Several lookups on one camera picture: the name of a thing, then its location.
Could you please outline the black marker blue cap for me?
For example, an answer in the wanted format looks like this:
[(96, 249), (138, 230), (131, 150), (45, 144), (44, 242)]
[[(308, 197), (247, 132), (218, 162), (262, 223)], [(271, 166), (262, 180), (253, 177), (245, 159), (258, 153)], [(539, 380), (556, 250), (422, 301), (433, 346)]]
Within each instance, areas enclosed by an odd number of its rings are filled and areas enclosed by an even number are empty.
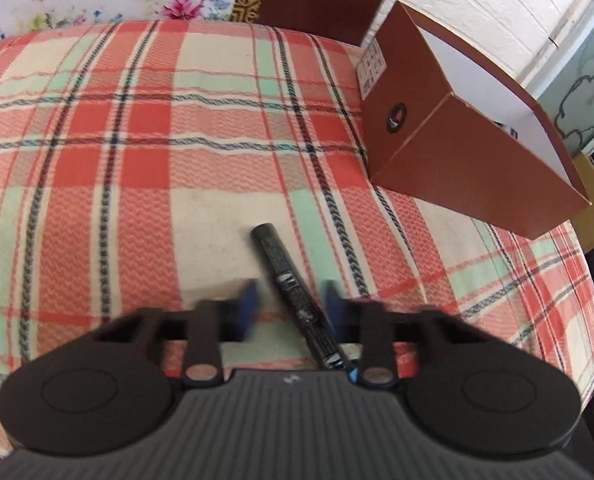
[(255, 226), (250, 231), (250, 237), (273, 290), (306, 341), (318, 368), (343, 370), (351, 382), (356, 382), (357, 369), (341, 348), (327, 317), (301, 278), (276, 228), (271, 223)]

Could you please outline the tan cardboard box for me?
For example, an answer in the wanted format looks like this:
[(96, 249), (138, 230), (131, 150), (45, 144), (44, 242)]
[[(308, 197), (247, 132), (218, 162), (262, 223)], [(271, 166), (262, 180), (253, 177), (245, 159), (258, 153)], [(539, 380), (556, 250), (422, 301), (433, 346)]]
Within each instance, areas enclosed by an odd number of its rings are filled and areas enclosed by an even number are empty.
[(588, 208), (572, 219), (579, 243), (586, 254), (594, 249), (594, 161), (580, 153), (574, 157), (573, 162), (591, 202)]

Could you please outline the plaid bed blanket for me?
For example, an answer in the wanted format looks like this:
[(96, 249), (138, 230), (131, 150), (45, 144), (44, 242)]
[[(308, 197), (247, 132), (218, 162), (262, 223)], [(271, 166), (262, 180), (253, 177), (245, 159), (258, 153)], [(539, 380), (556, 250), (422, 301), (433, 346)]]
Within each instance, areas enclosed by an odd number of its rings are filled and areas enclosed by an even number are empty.
[[(261, 275), (276, 226), (313, 290), (431, 304), (594, 391), (594, 285), (563, 224), (525, 240), (375, 188), (355, 63), (261, 26), (132, 22), (0, 41), (0, 387), (140, 307)], [(9, 440), (0, 425), (0, 460)]]

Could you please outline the brown cardboard shoe box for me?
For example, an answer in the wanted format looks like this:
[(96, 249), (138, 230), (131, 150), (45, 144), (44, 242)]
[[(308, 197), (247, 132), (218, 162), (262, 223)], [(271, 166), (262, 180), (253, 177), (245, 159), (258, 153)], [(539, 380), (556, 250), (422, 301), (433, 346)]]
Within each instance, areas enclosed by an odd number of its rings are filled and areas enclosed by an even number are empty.
[(589, 207), (537, 101), (428, 16), (395, 4), (357, 77), (374, 184), (529, 240)]

